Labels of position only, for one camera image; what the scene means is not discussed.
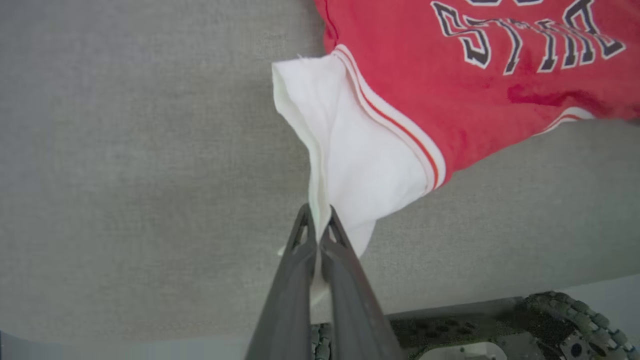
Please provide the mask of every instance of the white fabric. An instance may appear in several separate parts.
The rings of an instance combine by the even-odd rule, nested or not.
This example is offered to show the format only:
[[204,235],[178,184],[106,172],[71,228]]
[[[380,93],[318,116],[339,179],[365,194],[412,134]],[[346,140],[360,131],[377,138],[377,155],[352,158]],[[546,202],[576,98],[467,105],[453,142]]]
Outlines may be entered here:
[[275,63],[273,89],[276,109],[309,151],[316,238],[331,204],[360,257],[376,220],[424,193],[422,165],[402,139],[363,110],[338,57]]

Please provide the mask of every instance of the white cloth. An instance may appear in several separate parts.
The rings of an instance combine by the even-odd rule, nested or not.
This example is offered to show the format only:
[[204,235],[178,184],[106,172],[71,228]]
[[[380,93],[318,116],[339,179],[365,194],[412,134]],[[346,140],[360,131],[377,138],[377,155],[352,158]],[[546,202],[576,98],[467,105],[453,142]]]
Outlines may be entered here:
[[275,63],[273,97],[309,151],[316,238],[331,204],[360,257],[376,220],[418,199],[427,180],[409,146],[360,106],[351,75],[332,54]]

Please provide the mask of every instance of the white trim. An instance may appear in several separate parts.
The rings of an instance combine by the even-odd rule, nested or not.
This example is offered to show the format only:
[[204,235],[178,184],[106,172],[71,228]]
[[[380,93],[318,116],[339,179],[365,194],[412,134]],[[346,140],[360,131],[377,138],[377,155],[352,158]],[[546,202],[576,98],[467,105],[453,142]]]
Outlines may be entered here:
[[595,118],[596,117],[593,116],[593,114],[588,112],[587,110],[574,106],[564,110],[562,114],[560,114],[558,118],[553,120],[551,124],[549,124],[541,133],[535,134],[534,136],[546,134],[549,131],[557,128],[558,125],[562,124],[563,122],[574,122],[578,120],[595,119]]
[[[425,193],[428,193],[435,188],[440,187],[445,178],[447,177],[447,166],[445,164],[444,157],[440,152],[440,149],[436,145],[436,143],[427,135],[418,125],[416,125],[411,119],[402,114],[400,111],[395,109],[389,103],[387,103],[384,99],[382,99],[378,94],[376,94],[371,87],[367,84],[366,80],[363,78],[360,70],[358,69],[358,64],[353,58],[353,55],[349,51],[349,49],[345,45],[338,45],[336,47],[340,51],[334,50],[332,55],[338,57],[344,63],[345,67],[349,71],[351,75],[351,79],[357,83],[361,91],[357,91],[358,100],[360,104],[365,109],[365,111],[378,123],[390,129],[394,134],[399,136],[404,142],[413,150],[416,154],[420,163],[424,167],[425,174],[427,177],[427,188]],[[420,144],[429,152],[431,155],[431,159],[433,163],[436,165],[438,170],[438,182],[434,184],[435,172],[431,166],[431,163],[427,159],[427,156],[423,153],[422,149],[415,143],[411,137],[409,137],[402,129],[399,129],[397,126],[390,123],[387,119],[382,117],[377,111],[372,109],[367,101],[366,97],[371,104],[373,104],[380,112],[384,113],[386,116],[394,119],[400,126],[404,127],[411,135],[413,135]]]

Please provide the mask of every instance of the jersey lettering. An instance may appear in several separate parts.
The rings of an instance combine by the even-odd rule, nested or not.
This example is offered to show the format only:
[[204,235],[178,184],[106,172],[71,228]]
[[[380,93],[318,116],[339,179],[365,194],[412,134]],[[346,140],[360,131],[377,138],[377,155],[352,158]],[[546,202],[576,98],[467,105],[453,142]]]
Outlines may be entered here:
[[[437,1],[432,1],[431,6],[440,21],[442,34],[446,37],[458,37],[462,42],[465,61],[486,69],[491,61],[491,47],[486,33],[482,29],[468,29],[460,21],[458,11],[450,6]],[[479,47],[474,45],[472,37],[476,38]]]
[[502,19],[475,20],[468,16],[464,16],[464,18],[469,26],[486,26],[485,24],[492,22],[507,31],[507,34],[509,34],[509,37],[511,38],[511,56],[509,57],[509,62],[504,69],[503,75],[513,74],[518,61],[520,61],[520,50],[522,48],[522,38],[520,37],[520,34],[518,34],[518,31]]
[[[544,0],[513,0],[518,6],[540,4]],[[467,0],[473,6],[498,6],[502,0]]]
[[582,18],[584,31],[592,34],[600,44],[602,50],[602,58],[609,59],[626,49],[625,44],[600,34],[598,27],[593,21],[593,12],[591,11],[593,0],[576,0],[571,6],[564,11],[564,22],[571,28],[578,29],[575,23],[577,17]]
[[[467,0],[473,6],[498,6],[503,0]],[[543,0],[512,0],[518,6],[540,4]],[[558,39],[564,42],[564,57],[561,69],[587,65],[595,61],[592,40],[600,46],[603,59],[609,59],[626,49],[622,42],[600,33],[593,20],[591,5],[595,0],[575,0],[563,14],[564,24],[550,19],[536,21],[532,26],[513,19],[477,20],[462,15],[455,8],[439,1],[432,1],[442,33],[445,37],[458,37],[465,53],[464,60],[482,69],[491,62],[491,45],[484,30],[489,25],[500,26],[511,39],[511,54],[505,66],[504,75],[513,74],[520,60],[520,50],[524,46],[518,30],[529,29],[546,39],[545,56],[538,72],[552,72],[558,63],[556,47]]]

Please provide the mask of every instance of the red stripe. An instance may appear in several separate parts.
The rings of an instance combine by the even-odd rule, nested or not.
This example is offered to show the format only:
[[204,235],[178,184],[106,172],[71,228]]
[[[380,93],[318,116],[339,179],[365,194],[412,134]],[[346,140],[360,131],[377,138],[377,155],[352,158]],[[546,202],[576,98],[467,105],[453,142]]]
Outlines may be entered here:
[[[342,54],[344,54],[344,56],[346,56],[347,60],[349,60],[349,63],[351,64],[351,67],[353,67],[353,70],[356,71],[357,68],[355,67],[355,64],[351,61],[351,58],[349,57],[349,55],[347,55],[343,50],[341,50],[339,48],[336,48],[336,50],[340,51]],[[365,99],[367,104],[378,115],[382,116],[385,120],[389,121],[390,123],[395,125],[397,128],[402,130],[405,134],[407,134],[413,140],[413,142],[415,142],[420,147],[420,150],[422,150],[424,155],[427,157],[427,160],[429,160],[429,163],[431,164],[431,167],[433,168],[433,173],[434,173],[434,177],[435,177],[435,180],[433,182],[433,189],[435,190],[435,188],[438,186],[438,178],[439,178],[438,167],[436,166],[435,161],[433,161],[433,158],[431,157],[431,154],[429,153],[429,151],[427,151],[427,149],[424,147],[424,145],[420,141],[418,141],[418,139],[411,132],[409,132],[409,130],[407,130],[404,126],[398,124],[397,121],[395,121],[394,119],[390,118],[389,116],[387,116],[387,114],[384,114],[377,107],[375,107],[371,103],[371,101],[367,98],[367,96],[364,94],[364,92],[362,92],[362,87],[360,85],[360,78],[357,76],[357,74],[356,74],[356,79],[357,79],[357,84],[356,85],[357,85],[357,88],[358,88],[358,92],[362,95],[362,97]]]

